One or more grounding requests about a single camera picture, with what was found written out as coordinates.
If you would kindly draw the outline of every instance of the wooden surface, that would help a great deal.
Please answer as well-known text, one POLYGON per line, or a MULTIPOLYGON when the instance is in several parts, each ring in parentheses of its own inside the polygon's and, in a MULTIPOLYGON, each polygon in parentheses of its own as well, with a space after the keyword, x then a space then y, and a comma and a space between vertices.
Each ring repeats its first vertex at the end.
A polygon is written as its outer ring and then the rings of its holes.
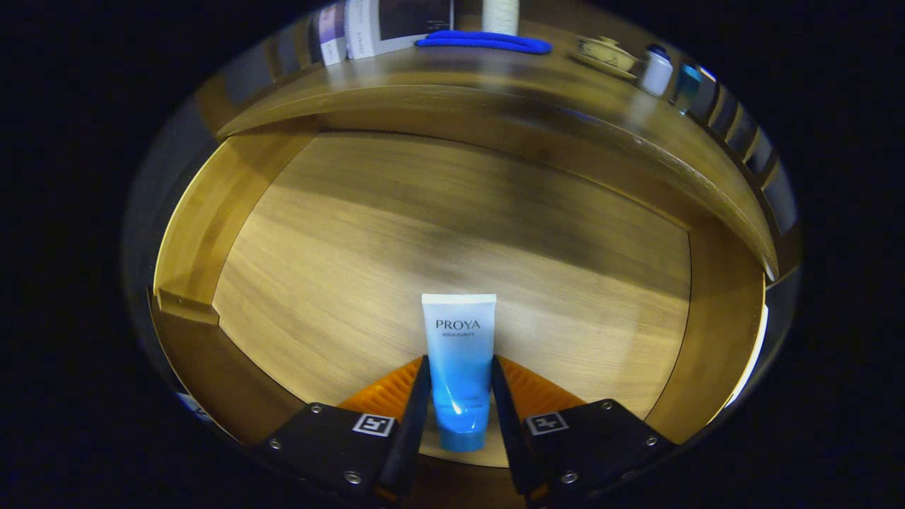
POLYGON ((723 408, 745 369, 764 307, 764 272, 716 221, 692 228, 688 326, 669 383, 646 422, 673 442, 723 408))
POLYGON ((167 312, 149 295, 160 346, 179 381, 224 431, 253 446, 304 404, 254 365, 223 330, 167 312))
MULTIPOLYGON (((330 133, 264 193, 214 296, 292 394, 338 404, 426 350, 421 293, 496 293, 496 351, 585 400, 647 415, 679 351, 688 235, 586 180, 474 146, 330 133)), ((495 411, 491 411, 494 426, 495 411)), ((506 465, 499 433, 454 455, 506 465)))
POLYGON ((550 120, 539 111, 558 110, 558 117, 568 120, 550 129, 571 135, 595 126, 599 134, 594 143, 611 151, 633 150, 636 157, 654 161, 644 170, 648 177, 669 181, 717 216, 776 272, 776 252, 757 198, 709 135, 666 101, 572 61, 567 51, 575 47, 573 34, 524 25, 524 35, 551 41, 553 53, 413 47, 341 62, 300 75, 266 95, 219 135, 276 120, 355 110, 371 110, 377 119, 393 110, 429 113, 438 122, 455 113, 541 125, 550 120))
POLYGON ((198 170, 176 205, 154 272, 154 292, 210 304, 233 240, 258 198, 317 132, 310 119, 233 136, 198 170))
POLYGON ((172 294, 166 290, 160 290, 159 288, 157 289, 156 294, 157 307, 162 312, 174 314, 175 316, 195 322, 209 323, 211 325, 216 325, 220 322, 220 315, 217 314, 217 311, 214 310, 214 306, 211 304, 192 301, 185 297, 172 294))

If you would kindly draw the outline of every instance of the screw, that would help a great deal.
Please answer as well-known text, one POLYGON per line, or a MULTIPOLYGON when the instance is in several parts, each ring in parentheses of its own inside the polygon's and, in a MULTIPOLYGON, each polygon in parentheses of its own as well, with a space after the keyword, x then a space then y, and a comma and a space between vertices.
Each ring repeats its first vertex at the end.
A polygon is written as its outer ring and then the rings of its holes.
POLYGON ((346 482, 351 485, 360 485, 361 484, 361 475, 358 472, 352 472, 349 470, 345 473, 346 482))
POLYGON ((576 472, 575 470, 569 470, 568 472, 564 473, 562 477, 559 478, 559 482, 561 482, 564 485, 571 485, 572 483, 574 483, 577 480, 578 480, 578 472, 576 472))

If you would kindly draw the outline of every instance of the white cup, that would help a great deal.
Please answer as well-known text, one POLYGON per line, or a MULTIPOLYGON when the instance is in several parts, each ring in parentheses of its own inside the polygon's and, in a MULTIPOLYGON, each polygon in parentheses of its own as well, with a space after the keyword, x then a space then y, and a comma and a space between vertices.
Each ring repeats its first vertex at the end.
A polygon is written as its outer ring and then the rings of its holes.
POLYGON ((651 44, 647 47, 647 67, 638 82, 641 90, 654 97, 660 97, 666 91, 672 77, 670 55, 661 46, 651 44))

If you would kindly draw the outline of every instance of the wooden table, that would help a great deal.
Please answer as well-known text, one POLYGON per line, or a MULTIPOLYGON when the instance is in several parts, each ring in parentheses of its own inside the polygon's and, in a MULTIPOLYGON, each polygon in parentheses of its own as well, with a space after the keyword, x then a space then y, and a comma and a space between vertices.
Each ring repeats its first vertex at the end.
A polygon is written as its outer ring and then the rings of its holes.
MULTIPOLYGON (((424 353, 420 293, 496 293, 498 353, 675 442, 723 408, 776 267, 755 196, 693 122, 530 29, 555 51, 311 68, 219 131, 150 299, 174 370, 237 440, 424 353)), ((505 465, 488 437, 451 456, 428 428, 423 452, 505 465)))

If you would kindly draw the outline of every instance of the white bottle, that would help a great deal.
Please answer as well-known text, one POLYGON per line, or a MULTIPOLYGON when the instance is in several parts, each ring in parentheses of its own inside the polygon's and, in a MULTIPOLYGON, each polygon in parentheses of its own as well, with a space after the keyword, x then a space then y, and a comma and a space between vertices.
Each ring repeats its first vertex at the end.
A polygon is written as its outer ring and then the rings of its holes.
POLYGON ((647 68, 638 82, 641 90, 654 97, 660 97, 666 91, 666 85, 670 84, 672 77, 672 64, 670 55, 662 46, 651 44, 647 47, 647 68))
POLYGON ((484 0, 481 29, 496 34, 519 34, 519 0, 484 0))

